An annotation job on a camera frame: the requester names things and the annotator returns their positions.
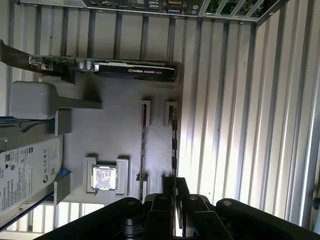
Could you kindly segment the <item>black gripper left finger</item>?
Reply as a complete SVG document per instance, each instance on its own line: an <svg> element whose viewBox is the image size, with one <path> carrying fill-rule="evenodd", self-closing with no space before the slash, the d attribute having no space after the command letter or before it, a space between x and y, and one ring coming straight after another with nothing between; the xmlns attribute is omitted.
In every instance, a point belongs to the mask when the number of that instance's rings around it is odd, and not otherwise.
<svg viewBox="0 0 320 240"><path fill-rule="evenodd" d="M171 240L173 238L174 182L163 177L162 192L144 202L125 197L58 227L41 240Z"/></svg>

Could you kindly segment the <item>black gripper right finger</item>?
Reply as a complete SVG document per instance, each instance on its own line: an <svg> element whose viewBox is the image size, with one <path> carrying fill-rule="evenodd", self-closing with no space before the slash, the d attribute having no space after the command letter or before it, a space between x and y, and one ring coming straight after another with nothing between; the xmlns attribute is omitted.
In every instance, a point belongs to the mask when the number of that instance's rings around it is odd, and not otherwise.
<svg viewBox="0 0 320 240"><path fill-rule="evenodd" d="M201 240L318 240L319 234L274 215L223 198L212 205L204 196L191 194L186 180L176 180L185 237Z"/></svg>

